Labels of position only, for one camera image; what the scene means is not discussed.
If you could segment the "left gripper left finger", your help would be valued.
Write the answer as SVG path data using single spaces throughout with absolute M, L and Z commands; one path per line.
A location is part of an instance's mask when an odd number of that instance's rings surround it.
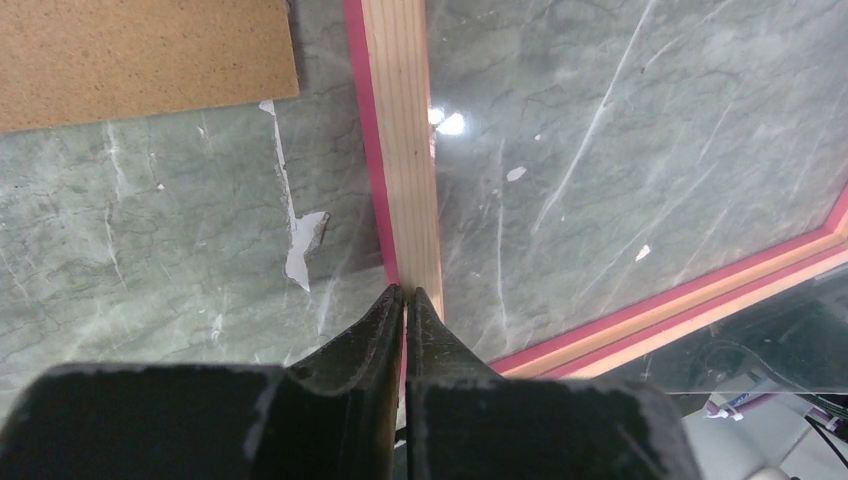
M 403 293 L 299 362 L 67 363 L 18 397 L 5 479 L 387 479 Z

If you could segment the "clear acrylic sheet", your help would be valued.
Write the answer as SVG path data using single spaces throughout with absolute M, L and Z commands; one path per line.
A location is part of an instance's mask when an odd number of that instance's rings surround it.
M 589 376 L 847 257 L 843 1 L 431 1 L 444 309 Z

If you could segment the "brown backing board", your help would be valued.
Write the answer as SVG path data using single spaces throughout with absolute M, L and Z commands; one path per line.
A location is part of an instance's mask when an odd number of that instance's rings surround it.
M 284 1 L 5 1 L 5 132 L 294 97 Z

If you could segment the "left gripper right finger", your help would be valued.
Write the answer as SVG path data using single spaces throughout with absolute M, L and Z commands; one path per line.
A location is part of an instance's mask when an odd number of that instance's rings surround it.
M 507 378 L 408 303 L 411 479 L 697 479 L 680 414 L 660 390 L 608 379 Z

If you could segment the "wooden picture frame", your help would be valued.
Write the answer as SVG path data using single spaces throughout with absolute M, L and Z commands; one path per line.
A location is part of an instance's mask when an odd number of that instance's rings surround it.
M 387 279 L 444 309 L 430 77 L 421 1 L 344 5 Z M 495 363 L 521 377 L 593 377 L 847 261 L 847 199 L 817 230 Z

